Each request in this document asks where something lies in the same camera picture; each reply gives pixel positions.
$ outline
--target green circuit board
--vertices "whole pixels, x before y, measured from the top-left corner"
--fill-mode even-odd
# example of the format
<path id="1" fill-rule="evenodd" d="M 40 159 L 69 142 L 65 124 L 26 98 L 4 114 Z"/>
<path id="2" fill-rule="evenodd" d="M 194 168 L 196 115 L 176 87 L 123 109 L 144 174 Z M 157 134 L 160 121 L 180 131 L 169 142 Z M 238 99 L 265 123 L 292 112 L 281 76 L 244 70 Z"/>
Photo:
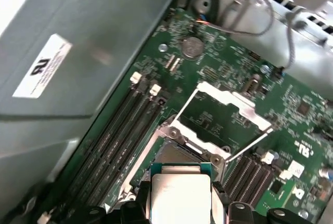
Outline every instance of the green circuit board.
<path id="1" fill-rule="evenodd" d="M 162 24 L 157 27 L 55 183 L 41 211 L 59 204 L 71 183 L 69 178 L 73 178 L 87 152 L 91 153 L 89 147 L 100 137 L 110 116 L 122 102 L 134 72 L 156 81 L 167 93 L 168 99 L 163 109 L 152 119 L 140 143 L 135 146 L 134 153 L 126 166 L 122 167 L 118 179 L 111 185 L 105 200 L 110 206 L 117 201 L 122 180 L 156 127 L 182 108 L 199 82 L 207 81 L 222 90 L 244 93 L 251 78 L 258 75 L 258 86 L 251 93 L 245 94 L 255 103 L 256 113 L 274 126 L 274 131 L 259 146 L 277 152 L 282 169 L 288 169 L 294 161 L 304 170 L 298 171 L 298 176 L 294 175 L 290 180 L 281 180 L 282 186 L 278 192 L 267 190 L 256 210 L 265 215 L 273 207 L 285 207 L 295 213 L 305 209 L 309 213 L 309 221 L 315 223 L 318 220 L 332 193 L 332 185 L 319 178 L 318 170 L 333 165 L 333 149 L 329 140 L 313 135 L 313 130 L 320 124 L 325 123 L 326 128 L 333 126 L 325 99 L 287 74 L 280 78 L 274 77 L 276 67 L 237 44 L 226 34 L 204 24 L 196 25 L 196 31 L 193 32 L 194 21 L 192 15 L 175 10 L 167 28 Z M 185 38 L 193 35 L 203 41 L 204 50 L 199 58 L 190 60 L 184 57 L 181 44 Z M 165 52 L 159 50 L 161 44 L 167 45 Z M 223 106 L 204 94 L 198 94 L 192 100 L 182 114 L 181 121 L 194 130 L 201 140 L 219 147 L 228 146 L 232 154 L 259 133 L 258 128 L 239 115 L 234 106 Z M 162 143 L 163 140 L 159 140 L 142 163 L 132 180 L 134 187 L 149 168 Z M 235 163 L 228 166 L 226 177 L 234 166 Z M 304 195 L 297 195 L 297 190 L 303 191 Z"/>

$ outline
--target black memory slot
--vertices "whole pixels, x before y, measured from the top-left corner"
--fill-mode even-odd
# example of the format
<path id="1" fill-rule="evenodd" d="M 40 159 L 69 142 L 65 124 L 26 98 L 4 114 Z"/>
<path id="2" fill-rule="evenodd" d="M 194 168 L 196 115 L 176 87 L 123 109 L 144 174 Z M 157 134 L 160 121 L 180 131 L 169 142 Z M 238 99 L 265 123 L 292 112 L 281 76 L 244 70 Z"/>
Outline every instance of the black memory slot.
<path id="1" fill-rule="evenodd" d="M 94 179 L 95 180 L 94 180 L 93 183 L 91 183 L 91 184 L 87 183 L 86 190 L 84 190 L 82 192 L 83 195 L 78 198 L 78 200 L 80 200 L 82 203 L 87 202 L 88 199 L 90 199 L 91 196 L 96 191 L 96 188 L 98 188 L 98 186 L 100 185 L 100 183 L 104 180 L 104 178 L 107 177 L 107 176 L 109 176 L 109 174 L 110 174 L 109 171 L 110 171 L 110 169 L 112 169 L 112 163 L 114 163 L 114 159 L 116 158 L 116 156 L 118 155 L 118 153 L 124 147 L 126 147 L 128 141 L 130 140 L 130 137 L 133 135 L 134 130 L 137 127 L 136 123 L 140 123 L 140 121 L 142 120 L 142 117 L 145 115 L 145 113 L 147 113 L 147 108 L 152 103 L 148 99 L 146 99 L 146 100 L 147 101 L 144 102 L 143 106 L 139 109 L 139 113 L 134 116 L 135 119 L 133 119 L 133 122 L 130 122 L 130 121 L 127 122 L 127 125 L 130 125 L 130 129 L 126 130 L 125 137 L 121 138 L 121 140 L 115 140 L 114 141 L 115 143 L 117 143 L 117 146 L 116 146 L 117 148 L 116 148 L 116 150 L 114 150 L 114 148 L 113 148 L 112 154 L 108 154 L 107 155 L 107 159 L 104 160 L 104 162 L 103 162 L 103 167 L 100 168 L 99 175 L 94 175 Z"/>
<path id="2" fill-rule="evenodd" d="M 82 184 L 81 188 L 77 190 L 77 194 L 73 197 L 73 199 L 68 203 L 68 205 L 72 205 L 73 202 L 77 202 L 81 200 L 82 195 L 85 194 L 85 191 L 87 188 L 91 186 L 91 184 L 94 184 L 93 181 L 97 180 L 96 178 L 96 173 L 100 170 L 100 167 L 105 164 L 105 158 L 108 156 L 108 150 L 113 148 L 113 145 L 116 144 L 116 140 L 118 137 L 123 133 L 125 128 L 127 127 L 129 121 L 133 117 L 133 115 L 136 114 L 137 112 L 137 107 L 140 105 L 142 101 L 142 94 L 138 94 L 136 96 L 135 102 L 131 105 L 130 110 L 127 111 L 125 117 L 120 121 L 120 123 L 117 125 L 117 128 L 114 130 L 112 133 L 111 137 L 108 138 L 110 140 L 107 145 L 104 147 L 102 150 L 103 156 L 101 157 L 100 155 L 97 157 L 97 163 L 94 164 L 93 166 L 90 166 L 90 169 L 88 171 L 84 171 L 86 173 L 85 180 L 81 179 L 84 181 Z"/>
<path id="3" fill-rule="evenodd" d="M 270 186 L 273 178 L 274 178 L 273 173 L 270 170 L 266 169 L 261 177 L 260 183 L 256 185 L 253 193 L 250 196 L 250 201 L 248 203 L 252 207 L 255 207 L 258 204 L 260 198 Z"/>
<path id="4" fill-rule="evenodd" d="M 136 149 L 138 148 L 138 146 L 140 145 L 142 139 L 146 136 L 149 128 L 151 127 L 151 125 L 153 124 L 153 122 L 156 120 L 157 116 L 159 115 L 159 113 L 161 112 L 163 108 L 163 104 L 158 105 L 158 107 L 154 110 L 153 114 L 151 115 L 151 118 L 149 119 L 149 121 L 145 124 L 145 127 L 143 128 L 143 130 L 140 132 L 139 136 L 136 138 L 136 140 L 134 142 L 132 142 L 130 144 L 130 146 L 128 147 L 128 152 L 127 155 L 124 156 L 121 159 L 121 163 L 118 167 L 118 171 L 116 174 L 114 174 L 113 178 L 111 180 L 108 180 L 107 186 L 103 188 L 101 194 L 99 195 L 99 197 L 97 198 L 98 201 L 97 202 L 88 202 L 89 204 L 101 204 L 103 202 L 103 200 L 106 198 L 106 196 L 109 193 L 110 188 L 112 187 L 112 185 L 114 184 L 114 182 L 118 179 L 119 175 L 121 174 L 122 169 L 124 168 L 124 166 L 128 163 L 129 158 L 134 156 L 134 153 L 136 151 Z"/>
<path id="5" fill-rule="evenodd" d="M 237 176 L 235 180 L 234 188 L 229 195 L 230 199 L 233 201 L 236 200 L 238 193 L 241 191 L 245 183 L 248 182 L 248 176 L 251 174 L 254 168 L 255 162 L 251 159 L 248 159 L 245 169 L 242 171 L 242 173 L 239 173 L 239 176 Z"/>
<path id="6" fill-rule="evenodd" d="M 256 170 L 253 170 L 253 173 L 250 175 L 251 180 L 247 184 L 243 193 L 237 197 L 237 201 L 248 203 L 251 201 L 250 195 L 253 193 L 256 185 L 260 183 L 260 178 L 264 174 L 265 169 L 262 168 L 259 164 L 256 164 Z"/>
<path id="7" fill-rule="evenodd" d="M 228 177 L 227 181 L 224 183 L 224 190 L 227 194 L 230 194 L 233 185 L 235 183 L 235 179 L 237 175 L 244 169 L 245 162 L 247 161 L 246 157 L 242 157 L 241 160 L 237 163 L 233 171 L 231 172 L 230 176 Z"/>
<path id="8" fill-rule="evenodd" d="M 114 124 L 123 116 L 123 109 L 124 107 L 129 103 L 131 99 L 133 99 L 133 94 L 135 90 L 130 89 L 128 90 L 126 96 L 121 101 L 121 104 L 117 107 L 115 113 L 112 115 L 112 117 L 108 120 L 108 123 L 104 127 L 103 131 L 99 135 L 99 137 L 96 139 L 95 142 L 92 142 L 92 147 L 89 148 L 88 152 L 85 155 L 85 159 L 83 163 L 80 166 L 80 169 L 78 170 L 77 174 L 74 177 L 74 180 L 71 183 L 71 186 L 67 190 L 70 194 L 75 194 L 75 191 L 78 190 L 78 187 L 80 184 L 82 185 L 85 183 L 85 180 L 82 180 L 83 177 L 86 177 L 87 171 L 93 166 L 96 162 L 98 162 L 98 157 L 96 157 L 96 150 L 100 149 L 105 145 L 105 137 L 110 133 L 112 128 L 114 127 Z"/>
<path id="9" fill-rule="evenodd" d="M 238 193 L 236 197 L 237 202 L 245 202 L 246 199 L 249 197 L 249 194 L 251 193 L 251 188 L 254 187 L 254 185 L 256 185 L 260 180 L 260 176 L 258 176 L 260 174 L 260 171 L 262 171 L 260 164 L 255 164 L 254 169 L 251 171 L 250 175 L 247 178 L 246 184 L 243 186 L 242 190 Z"/>

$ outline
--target wire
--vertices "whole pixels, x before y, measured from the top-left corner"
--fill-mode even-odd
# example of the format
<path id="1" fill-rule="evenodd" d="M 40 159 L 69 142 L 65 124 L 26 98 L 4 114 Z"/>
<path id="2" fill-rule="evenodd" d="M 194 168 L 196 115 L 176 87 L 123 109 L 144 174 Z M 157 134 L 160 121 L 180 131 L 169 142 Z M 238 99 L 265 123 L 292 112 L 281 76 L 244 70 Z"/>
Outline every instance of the wire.
<path id="1" fill-rule="evenodd" d="M 217 24 L 217 18 L 219 16 L 219 5 L 220 0 L 211 0 L 211 6 L 209 12 L 207 13 L 207 18 L 209 22 Z"/>
<path id="2" fill-rule="evenodd" d="M 207 18 L 205 17 L 205 15 L 200 15 L 200 18 L 202 19 L 202 20 L 204 20 L 204 21 L 207 21 Z"/>
<path id="3" fill-rule="evenodd" d="M 272 6 L 272 4 L 271 4 L 271 2 L 269 0 L 264 0 L 264 1 L 267 4 L 269 12 L 270 12 L 270 21 L 269 21 L 267 27 L 263 31 L 261 31 L 259 33 L 251 33 L 251 32 L 245 32 L 245 31 L 236 31 L 236 30 L 232 30 L 232 29 L 229 29 L 229 28 L 220 27 L 218 25 L 215 25 L 215 24 L 212 24 L 212 23 L 209 23 L 209 22 L 206 22 L 206 21 L 197 21 L 197 22 L 198 23 L 206 24 L 206 25 L 210 26 L 211 28 L 217 29 L 217 30 L 219 30 L 221 32 L 225 32 L 225 33 L 231 33 L 231 34 L 237 34 L 237 35 L 247 35 L 247 36 L 256 36 L 256 37 L 258 37 L 258 36 L 261 36 L 261 35 L 265 34 L 266 32 L 268 32 L 271 29 L 271 27 L 272 27 L 272 25 L 274 23 L 274 10 L 273 10 L 273 6 Z"/>
<path id="4" fill-rule="evenodd" d="M 305 8 L 299 8 L 287 17 L 287 41 L 288 41 L 288 49 L 289 49 L 289 59 L 288 59 L 287 65 L 285 67 L 283 67 L 283 70 L 290 68 L 295 63 L 295 59 L 296 59 L 295 43 L 292 38 L 292 22 L 298 14 L 300 14 L 302 12 L 306 12 L 306 11 L 309 11 L 309 10 L 307 10 Z"/>

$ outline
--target ram slot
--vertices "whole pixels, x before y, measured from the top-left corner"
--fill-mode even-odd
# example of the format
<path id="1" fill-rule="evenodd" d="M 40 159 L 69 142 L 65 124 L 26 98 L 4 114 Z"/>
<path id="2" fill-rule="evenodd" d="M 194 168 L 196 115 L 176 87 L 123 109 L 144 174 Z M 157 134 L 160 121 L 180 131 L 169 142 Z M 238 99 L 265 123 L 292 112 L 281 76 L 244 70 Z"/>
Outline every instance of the ram slot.
<path id="1" fill-rule="evenodd" d="M 265 169 L 263 175 L 260 178 L 260 183 L 254 187 L 253 193 L 250 195 L 249 200 L 246 203 L 249 203 L 252 207 L 255 207 L 264 192 L 270 186 L 273 178 L 274 174 L 270 170 Z"/>
<path id="2" fill-rule="evenodd" d="M 235 179 L 234 188 L 230 192 L 230 199 L 233 201 L 236 200 L 238 193 L 241 191 L 243 186 L 248 182 L 248 176 L 251 174 L 252 170 L 255 168 L 255 162 L 247 158 L 247 164 L 245 165 L 244 170 L 239 173 Z"/>
<path id="3" fill-rule="evenodd" d="M 227 181 L 224 183 L 224 190 L 228 194 L 232 191 L 233 185 L 237 175 L 243 170 L 245 163 L 247 162 L 246 157 L 242 157 L 241 160 L 236 164 Z"/>
<path id="4" fill-rule="evenodd" d="M 106 198 L 110 188 L 115 183 L 115 181 L 119 178 L 119 175 L 121 174 L 122 170 L 124 169 L 124 166 L 129 162 L 129 158 L 133 157 L 138 146 L 140 145 L 142 139 L 147 135 L 148 130 L 150 129 L 151 125 L 156 120 L 157 116 L 161 112 L 163 105 L 165 102 L 160 103 L 151 114 L 150 119 L 145 124 L 145 126 L 142 128 L 140 134 L 135 139 L 135 141 L 131 142 L 129 147 L 127 147 L 127 152 L 125 155 L 122 156 L 122 158 L 119 157 L 119 165 L 117 166 L 117 172 L 113 174 L 113 177 L 109 179 L 106 183 L 106 186 L 102 187 L 101 191 L 97 191 L 98 195 L 92 197 L 90 201 L 88 201 L 89 204 L 92 205 L 99 205 L 103 202 L 103 200 Z"/>
<path id="5" fill-rule="evenodd" d="M 92 154 L 94 157 L 93 161 L 94 163 L 89 163 L 87 165 L 88 170 L 82 171 L 83 177 L 81 178 L 81 181 L 84 181 L 84 183 L 81 185 L 81 187 L 76 191 L 76 193 L 72 193 L 72 198 L 67 202 L 67 205 L 72 205 L 73 202 L 77 202 L 81 199 L 81 196 L 85 193 L 87 188 L 89 188 L 92 184 L 92 181 L 95 180 L 95 176 L 99 171 L 99 168 L 105 164 L 105 157 L 108 155 L 108 151 L 112 150 L 112 147 L 116 144 L 115 140 L 121 135 L 123 130 L 125 129 L 126 125 L 128 124 L 129 120 L 133 117 L 133 115 L 136 113 L 136 110 L 138 106 L 140 105 L 142 101 L 143 95 L 142 94 L 136 94 L 134 102 L 131 104 L 130 109 L 126 110 L 124 109 L 125 114 L 122 114 L 121 117 L 117 117 L 119 121 L 116 121 L 112 127 L 108 128 L 107 133 L 101 134 L 102 136 L 102 143 L 105 143 L 106 145 L 103 145 L 102 149 L 99 149 L 101 151 L 101 154 L 98 154 L 96 151 L 96 154 Z"/>
<path id="6" fill-rule="evenodd" d="M 94 170 L 94 173 L 92 173 L 91 180 L 86 182 L 85 187 L 77 197 L 77 201 L 80 202 L 80 204 L 87 201 L 92 192 L 95 191 L 100 181 L 105 177 L 107 170 L 111 166 L 115 156 L 121 150 L 121 147 L 126 144 L 128 136 L 131 135 L 133 129 L 135 128 L 134 123 L 140 121 L 143 114 L 146 113 L 147 107 L 150 105 L 150 103 L 151 102 L 148 100 L 148 98 L 145 98 L 142 106 L 139 107 L 139 109 L 135 111 L 133 115 L 128 115 L 121 127 L 118 128 L 117 134 L 112 139 L 112 143 L 114 143 L 114 145 L 110 150 L 108 150 L 108 152 L 106 152 L 105 156 L 103 156 L 101 163 Z"/>
<path id="7" fill-rule="evenodd" d="M 253 192 L 254 187 L 260 183 L 260 178 L 263 175 L 265 169 L 260 164 L 256 164 L 254 170 L 248 177 L 247 183 L 244 185 L 242 191 L 236 197 L 237 202 L 247 202 Z"/>
<path id="8" fill-rule="evenodd" d="M 79 169 L 76 171 L 76 174 L 73 177 L 73 181 L 71 182 L 70 186 L 66 190 L 66 193 L 64 194 L 66 198 L 69 198 L 69 195 L 75 197 L 77 191 L 80 190 L 82 185 L 86 182 L 84 179 L 87 176 L 88 170 L 91 168 L 91 166 L 98 162 L 96 150 L 100 149 L 106 144 L 105 135 L 110 133 L 111 129 L 114 127 L 117 121 L 123 116 L 124 108 L 130 103 L 131 100 L 133 100 L 134 93 L 135 89 L 132 88 L 127 91 L 125 97 L 121 101 L 120 105 L 117 107 L 116 111 L 113 113 L 112 117 L 108 120 L 99 137 L 95 141 L 91 142 L 91 144 L 89 145 L 89 148 L 85 153 L 83 162 L 79 166 Z"/>

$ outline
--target label sticker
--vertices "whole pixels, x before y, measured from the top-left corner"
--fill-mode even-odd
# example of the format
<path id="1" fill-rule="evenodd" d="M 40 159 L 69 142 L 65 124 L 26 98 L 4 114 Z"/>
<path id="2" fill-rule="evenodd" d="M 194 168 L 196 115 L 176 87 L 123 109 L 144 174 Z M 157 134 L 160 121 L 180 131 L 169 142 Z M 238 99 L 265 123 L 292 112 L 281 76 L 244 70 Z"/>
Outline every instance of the label sticker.
<path id="1" fill-rule="evenodd" d="M 304 166 L 302 164 L 299 164 L 298 162 L 292 160 L 292 162 L 289 165 L 288 171 L 292 173 L 294 176 L 297 178 L 300 178 L 303 171 L 304 171 Z"/>
<path id="2" fill-rule="evenodd" d="M 53 34 L 16 88 L 15 98 L 38 98 L 72 47 L 64 38 Z"/>

